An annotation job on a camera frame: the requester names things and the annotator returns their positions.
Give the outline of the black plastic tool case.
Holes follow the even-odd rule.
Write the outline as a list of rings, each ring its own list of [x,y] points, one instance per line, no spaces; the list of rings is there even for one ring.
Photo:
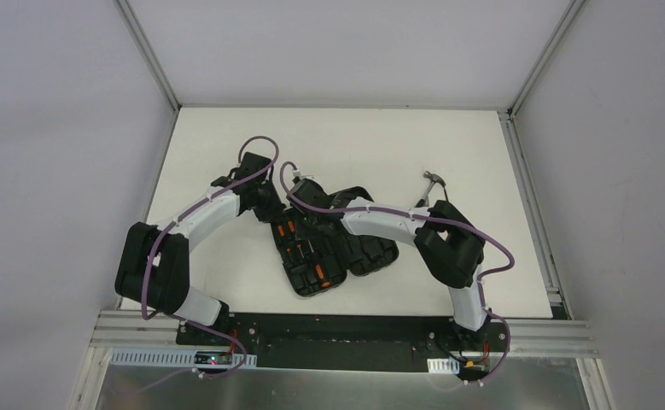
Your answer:
[[[295,224],[292,233],[288,221]],[[280,237],[277,226],[285,230]],[[282,261],[284,273],[297,296],[312,297],[340,286],[348,275],[364,277],[395,263],[400,255],[398,245],[388,239],[372,236],[354,236],[347,232],[334,235],[315,233],[302,225],[302,214],[295,208],[285,208],[282,215],[271,223],[271,234]],[[324,267],[331,286],[322,290],[314,272],[307,240],[324,252]]]

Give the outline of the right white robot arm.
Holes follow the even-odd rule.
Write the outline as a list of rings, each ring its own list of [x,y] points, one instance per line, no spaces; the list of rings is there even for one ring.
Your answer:
[[[328,194],[317,182],[300,178],[287,198],[315,231],[378,237],[415,248],[431,276],[449,290],[458,345],[474,350],[487,341],[488,314],[475,284],[486,241],[451,203],[439,200],[427,207],[388,207],[350,190]]]

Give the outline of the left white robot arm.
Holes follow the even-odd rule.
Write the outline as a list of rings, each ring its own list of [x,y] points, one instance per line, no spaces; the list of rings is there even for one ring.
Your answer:
[[[198,323],[210,345],[230,335],[227,303],[190,283],[190,254],[222,225],[247,211],[267,223],[283,205],[271,180],[273,160],[247,152],[226,176],[215,179],[187,208],[156,224],[137,222],[126,235],[114,281],[115,292],[159,312]]]

